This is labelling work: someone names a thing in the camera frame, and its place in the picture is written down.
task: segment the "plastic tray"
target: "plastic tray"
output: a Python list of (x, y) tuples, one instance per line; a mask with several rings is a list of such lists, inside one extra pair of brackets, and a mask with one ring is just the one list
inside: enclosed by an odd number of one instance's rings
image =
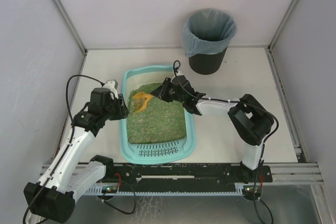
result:
[[(174, 75), (172, 66), (147, 66), (127, 71), (122, 80), (121, 93), (128, 104), (130, 92), (141, 85), (163, 82)], [(120, 121), (120, 151), (123, 157), (134, 164), (163, 164), (188, 157), (196, 146), (194, 119), (184, 111), (186, 138), (155, 144), (131, 144), (127, 137), (127, 119)]]

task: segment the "black cable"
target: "black cable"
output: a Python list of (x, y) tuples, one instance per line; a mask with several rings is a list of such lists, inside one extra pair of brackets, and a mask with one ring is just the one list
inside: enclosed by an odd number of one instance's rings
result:
[[(256, 211), (256, 214), (258, 216), (258, 219), (260, 220), (260, 222), (262, 224), (266, 224), (263, 219), (261, 218), (260, 214), (259, 214), (259, 211), (258, 211), (258, 208), (257, 208), (257, 203), (256, 203), (256, 186), (257, 186), (257, 179), (258, 179), (258, 173), (259, 173), (259, 168), (263, 165), (263, 162), (260, 162), (260, 165), (258, 166), (257, 168), (257, 173), (256, 173), (256, 179), (254, 181), (254, 185), (253, 185), (253, 205), (254, 205), (254, 209)], [(268, 212), (269, 212), (269, 215), (271, 216), (271, 224), (274, 224), (274, 218), (273, 218), (273, 214), (271, 212), (271, 210), (269, 209), (269, 207), (266, 205), (266, 203), (259, 199), (259, 201), (267, 208)]]
[[(242, 102), (242, 101), (230, 101), (230, 100), (223, 100), (223, 99), (217, 99), (217, 98), (198, 98), (198, 97), (196, 97), (196, 96), (190, 94), (190, 93), (189, 93), (189, 92), (182, 86), (182, 84), (181, 84), (180, 81), (178, 80), (176, 71), (179, 69), (180, 66), (181, 66), (181, 63), (180, 63), (179, 60), (174, 61), (174, 63), (173, 63), (173, 71), (174, 71), (175, 78), (176, 78), (177, 82), (179, 83), (179, 85), (181, 86), (181, 88), (182, 88), (187, 94), (189, 94), (191, 97), (195, 98), (196, 100), (209, 100), (209, 101), (218, 101), (218, 102), (225, 102), (225, 103), (239, 103), (239, 104), (243, 104), (243, 105), (245, 105), (245, 106), (249, 106), (249, 107), (255, 108), (255, 109), (257, 109), (257, 110), (263, 111), (264, 113), (269, 114), (269, 115), (274, 119), (274, 121), (276, 122), (276, 127), (275, 127), (275, 129), (274, 129), (271, 133), (269, 133), (269, 134), (265, 137), (265, 139), (264, 139), (264, 141), (263, 141), (263, 149), (264, 149), (264, 147), (265, 147), (265, 142), (266, 142), (266, 141), (267, 141), (267, 140), (268, 140), (268, 139), (269, 139), (269, 138), (270, 138), (270, 137), (271, 137), (271, 136), (272, 136), (272, 135), (279, 129), (279, 120), (275, 117), (275, 115), (273, 115), (272, 113), (268, 112), (267, 110), (261, 109), (261, 108), (259, 108), (259, 107), (257, 107), (257, 106), (254, 106), (254, 105), (252, 105), (252, 104), (249, 104), (249, 103), (247, 103), (247, 102)], [(256, 211), (256, 214), (257, 214), (259, 220), (261, 221), (262, 224), (266, 224), (266, 223), (262, 220), (262, 218), (261, 218), (261, 216), (260, 216), (260, 214), (259, 214), (259, 212), (258, 212), (257, 205), (256, 205), (256, 185), (257, 185), (257, 179), (258, 179), (259, 168), (260, 168), (260, 166), (262, 165), (262, 163), (263, 163), (263, 161), (260, 162), (259, 165), (258, 165), (258, 168), (257, 168), (257, 174), (256, 174), (256, 179), (255, 179), (255, 182), (254, 182), (254, 185), (253, 185), (253, 203), (254, 203), (255, 211)], [(269, 207), (266, 205), (266, 203), (265, 203), (264, 201), (262, 201), (261, 199), (259, 199), (259, 201), (260, 201), (260, 202), (267, 208), (267, 210), (268, 210), (268, 212), (269, 212), (269, 214), (270, 214), (270, 216), (271, 216), (271, 219), (272, 219), (271, 224), (273, 224), (273, 223), (274, 223), (274, 219), (273, 219), (273, 215), (272, 215), (271, 210), (269, 209)]]
[(257, 110), (260, 110), (260, 111), (263, 111), (264, 113), (267, 113), (269, 114), (273, 119), (274, 121), (276, 122), (276, 128), (266, 136), (265, 140), (264, 140), (264, 143), (269, 139), (270, 136), (272, 136), (279, 128), (279, 120), (276, 118), (275, 115), (273, 115), (272, 113), (268, 112), (267, 110), (264, 110), (264, 109), (261, 109), (257, 106), (254, 106), (252, 104), (249, 104), (247, 102), (242, 102), (242, 101), (231, 101), (231, 100), (223, 100), (223, 99), (217, 99), (217, 98), (198, 98), (196, 96), (194, 96), (193, 94), (190, 94), (184, 87), (183, 85), (180, 83), (180, 81), (178, 80), (178, 77), (177, 77), (177, 74), (176, 74), (176, 71), (180, 68), (181, 66), (181, 62), (179, 60), (176, 60), (174, 61), (173, 63), (173, 72), (174, 72), (174, 75), (176, 77), (176, 80), (177, 82), (179, 83), (179, 85), (181, 86), (181, 88), (187, 93), (189, 94), (191, 97), (195, 98), (196, 100), (205, 100), (205, 101), (217, 101), (217, 102), (225, 102), (225, 103), (239, 103), (239, 104), (243, 104), (245, 106), (249, 106), (249, 107), (252, 107), (252, 108), (255, 108)]
[[(73, 121), (74, 118), (72, 117), (72, 114), (71, 114), (71, 109), (70, 109), (70, 104), (69, 104), (69, 95), (68, 95), (68, 93), (69, 93), (69, 84), (70, 84), (70, 81), (72, 80), (72, 78), (74, 78), (74, 77), (86, 77), (86, 78), (88, 78), (88, 79), (91, 79), (91, 80), (94, 80), (94, 81), (98, 81), (98, 82), (101, 84), (101, 86), (104, 86), (104, 83), (103, 83), (103, 82), (101, 82), (101, 81), (99, 81), (99, 80), (97, 80), (97, 79), (95, 79), (95, 78), (93, 78), (93, 77), (85, 76), (85, 75), (83, 75), (83, 74), (75, 74), (75, 75), (71, 76), (71, 77), (68, 79), (68, 82), (67, 82), (67, 85), (66, 85), (66, 91), (65, 91), (65, 100), (66, 100), (67, 110), (68, 110), (68, 114), (69, 114), (69, 117), (70, 117), (70, 120), (71, 120), (71, 126), (72, 126), (71, 137), (70, 137), (69, 143), (72, 142), (72, 139), (73, 139), (74, 134), (75, 134), (75, 127), (74, 127), (74, 123), (73, 123), (73, 122), (74, 122), (74, 121)], [(52, 171), (50, 172), (49, 177), (46, 179), (46, 181), (45, 181), (44, 184), (42, 185), (41, 189), (37, 192), (37, 194), (35, 195), (35, 197), (34, 197), (34, 198), (31, 200), (31, 202), (29, 203), (29, 205), (28, 205), (28, 207), (27, 207), (27, 209), (26, 209), (26, 211), (25, 211), (25, 214), (24, 214), (24, 216), (23, 216), (23, 224), (26, 224), (26, 218), (27, 218), (27, 215), (28, 215), (28, 212), (29, 212), (31, 206), (33, 205), (33, 203), (35, 202), (35, 200), (37, 199), (37, 197), (39, 196), (39, 194), (41, 193), (41, 191), (46, 187), (46, 185), (47, 185), (47, 183), (49, 182), (51, 176), (55, 173), (55, 170), (57, 169), (58, 165), (60, 164), (60, 162), (61, 162), (62, 159), (64, 158), (64, 156), (65, 156), (65, 154), (66, 154), (66, 152), (67, 152), (69, 146), (70, 146), (70, 145), (67, 145), (65, 151), (64, 151), (64, 152), (62, 153), (62, 155), (61, 155), (61, 158), (58, 160), (58, 162), (56, 163), (56, 165), (54, 166), (54, 168), (53, 168)], [(43, 221), (40, 221), (40, 222), (37, 223), (37, 224), (41, 224), (41, 223), (43, 223), (43, 222), (45, 222), (45, 221), (47, 221), (47, 220), (48, 220), (48, 219), (45, 219), (45, 220), (43, 220)]]
[(132, 187), (130, 184), (128, 184), (127, 182), (125, 182), (125, 181), (123, 181), (123, 180), (119, 180), (119, 179), (107, 179), (107, 181), (118, 181), (118, 182), (121, 181), (122, 183), (125, 183), (126, 185), (128, 185), (128, 186), (132, 189), (132, 191), (133, 191), (133, 195), (134, 195), (134, 206), (133, 206), (133, 210), (132, 210), (131, 212), (126, 212), (126, 211), (121, 210), (121, 209), (115, 207), (114, 205), (110, 204), (107, 200), (103, 200), (103, 202), (104, 202), (106, 205), (108, 205), (109, 207), (112, 207), (113, 209), (115, 209), (115, 210), (121, 212), (122, 214), (125, 214), (125, 215), (131, 215), (131, 214), (135, 213), (137, 200), (136, 200), (136, 198), (135, 198), (136, 195), (135, 195), (135, 191), (134, 191), (133, 187)]
[(34, 198), (31, 200), (31, 202), (29, 203), (26, 211), (25, 211), (25, 214), (23, 215), (23, 219), (22, 219), (22, 223), (23, 224), (26, 224), (26, 218), (27, 218), (27, 215), (28, 215), (28, 212), (31, 208), (31, 206), (33, 205), (33, 203), (35, 202), (36, 198), (38, 197), (38, 195), (41, 193), (41, 191), (46, 187), (47, 183), (49, 182), (50, 178), (47, 178), (47, 180), (44, 182), (44, 184), (42, 185), (41, 189), (37, 192), (37, 194), (34, 196)]

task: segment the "trash can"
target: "trash can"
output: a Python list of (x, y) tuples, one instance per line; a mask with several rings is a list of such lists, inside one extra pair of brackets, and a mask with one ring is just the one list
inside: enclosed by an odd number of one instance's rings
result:
[(213, 8), (195, 12), (182, 30), (182, 44), (190, 67), (200, 74), (216, 72), (236, 33), (237, 25), (231, 15)]

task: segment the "white wall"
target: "white wall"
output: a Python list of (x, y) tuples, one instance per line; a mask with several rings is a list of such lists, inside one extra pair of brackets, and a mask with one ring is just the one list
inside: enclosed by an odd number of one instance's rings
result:
[(311, 162), (336, 209), (336, 0), (302, 0), (275, 47)]
[(268, 45), (291, 0), (61, 0), (89, 48), (180, 46), (189, 15), (215, 7), (238, 23), (232, 45)]
[(0, 0), (1, 223), (22, 223), (23, 189), (55, 150), (81, 60), (50, 0)]

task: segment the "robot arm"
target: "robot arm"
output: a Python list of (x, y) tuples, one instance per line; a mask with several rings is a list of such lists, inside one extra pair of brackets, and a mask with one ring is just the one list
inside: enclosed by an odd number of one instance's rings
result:
[(178, 68), (174, 67), (174, 72), (174, 78), (166, 78), (151, 94), (166, 102), (179, 101), (191, 114), (228, 115), (245, 142), (242, 171), (247, 177), (253, 177), (261, 162), (264, 142), (274, 123), (273, 117), (250, 94), (235, 99), (235, 102), (212, 99), (196, 92)]
[(124, 119), (129, 113), (123, 96), (116, 91), (117, 85), (115, 80), (107, 81), (91, 92), (90, 102), (73, 117), (73, 128), (51, 166), (36, 184), (26, 185), (24, 194), (28, 205), (33, 202), (30, 206), (33, 214), (64, 223), (90, 186), (105, 176), (113, 176), (110, 170), (113, 160), (97, 155), (82, 173), (71, 178), (80, 157), (105, 121)]

